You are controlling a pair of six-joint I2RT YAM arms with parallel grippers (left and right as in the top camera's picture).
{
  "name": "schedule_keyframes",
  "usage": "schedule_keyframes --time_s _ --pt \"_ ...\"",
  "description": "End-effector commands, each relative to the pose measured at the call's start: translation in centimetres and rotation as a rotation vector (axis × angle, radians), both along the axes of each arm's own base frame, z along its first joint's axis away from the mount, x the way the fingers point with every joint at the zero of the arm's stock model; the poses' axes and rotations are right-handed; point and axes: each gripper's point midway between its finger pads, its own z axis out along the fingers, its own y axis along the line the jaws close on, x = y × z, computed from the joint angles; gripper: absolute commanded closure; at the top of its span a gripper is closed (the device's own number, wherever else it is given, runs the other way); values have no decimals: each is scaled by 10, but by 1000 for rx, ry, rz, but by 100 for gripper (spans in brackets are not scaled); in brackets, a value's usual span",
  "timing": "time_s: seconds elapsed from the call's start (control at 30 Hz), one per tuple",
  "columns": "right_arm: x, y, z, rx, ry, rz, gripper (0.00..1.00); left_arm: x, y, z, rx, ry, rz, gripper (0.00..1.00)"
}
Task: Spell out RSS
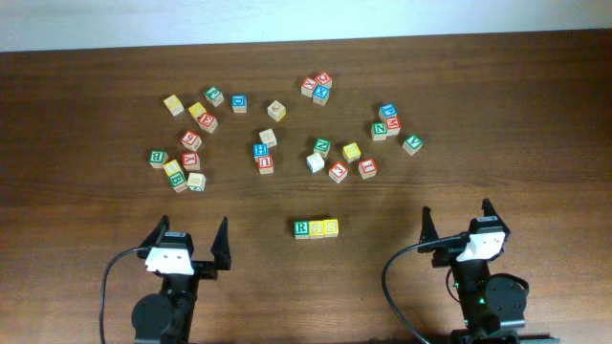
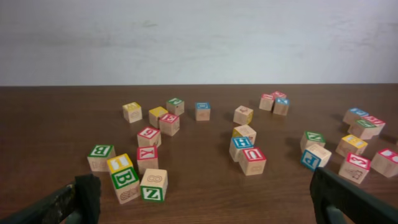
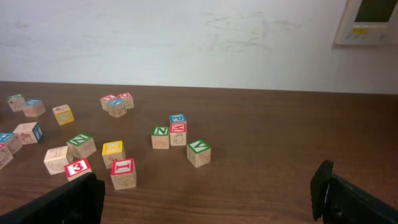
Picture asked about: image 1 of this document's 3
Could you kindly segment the green R block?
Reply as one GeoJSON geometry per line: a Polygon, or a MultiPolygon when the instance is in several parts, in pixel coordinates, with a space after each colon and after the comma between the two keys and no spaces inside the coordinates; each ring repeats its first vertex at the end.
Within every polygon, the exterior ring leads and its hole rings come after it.
{"type": "Polygon", "coordinates": [[[294,222],[294,236],[296,239],[309,239],[310,228],[308,221],[295,221],[294,222]]]}

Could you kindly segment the yellow S block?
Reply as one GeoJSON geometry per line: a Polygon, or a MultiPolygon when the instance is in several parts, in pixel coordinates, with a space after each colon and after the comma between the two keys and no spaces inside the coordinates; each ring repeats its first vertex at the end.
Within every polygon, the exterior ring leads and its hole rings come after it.
{"type": "Polygon", "coordinates": [[[309,222],[309,237],[310,239],[322,239],[325,237],[323,221],[309,222]]]}
{"type": "Polygon", "coordinates": [[[323,221],[324,236],[338,237],[339,236],[339,221],[337,219],[329,219],[323,221]]]}

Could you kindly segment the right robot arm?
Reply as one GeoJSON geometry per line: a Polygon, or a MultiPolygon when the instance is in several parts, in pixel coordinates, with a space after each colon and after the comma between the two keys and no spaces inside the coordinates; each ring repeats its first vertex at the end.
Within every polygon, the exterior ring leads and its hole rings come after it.
{"type": "Polygon", "coordinates": [[[434,268],[448,268],[461,306],[464,330],[451,332],[452,343],[518,343],[517,331],[525,327],[529,284],[507,273],[492,274],[489,263],[504,252],[511,232],[492,202],[482,202],[483,215],[469,229],[441,238],[424,207],[420,253],[432,253],[434,268]]]}

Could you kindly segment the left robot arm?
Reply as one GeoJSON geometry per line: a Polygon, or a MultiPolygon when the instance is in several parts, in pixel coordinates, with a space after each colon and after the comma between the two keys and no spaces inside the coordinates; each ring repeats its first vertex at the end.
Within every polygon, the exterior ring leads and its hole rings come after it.
{"type": "Polygon", "coordinates": [[[216,280],[219,271],[231,269],[229,221],[223,219],[219,225],[211,261],[196,261],[193,252],[191,235],[172,231],[166,215],[139,245],[137,256],[144,260],[147,271],[162,278],[162,286],[133,308],[137,343],[188,342],[199,283],[216,280]]]}

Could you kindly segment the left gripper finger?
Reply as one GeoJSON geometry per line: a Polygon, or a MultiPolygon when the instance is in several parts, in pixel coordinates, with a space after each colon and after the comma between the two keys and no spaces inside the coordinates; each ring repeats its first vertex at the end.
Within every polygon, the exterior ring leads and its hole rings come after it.
{"type": "Polygon", "coordinates": [[[214,242],[210,249],[218,270],[231,269],[231,255],[229,243],[229,220],[225,217],[219,226],[214,242]]]}
{"type": "Polygon", "coordinates": [[[142,241],[142,243],[140,244],[140,248],[151,249],[152,247],[156,247],[163,239],[164,235],[168,232],[168,230],[169,218],[167,215],[163,215],[156,227],[142,241]]]}

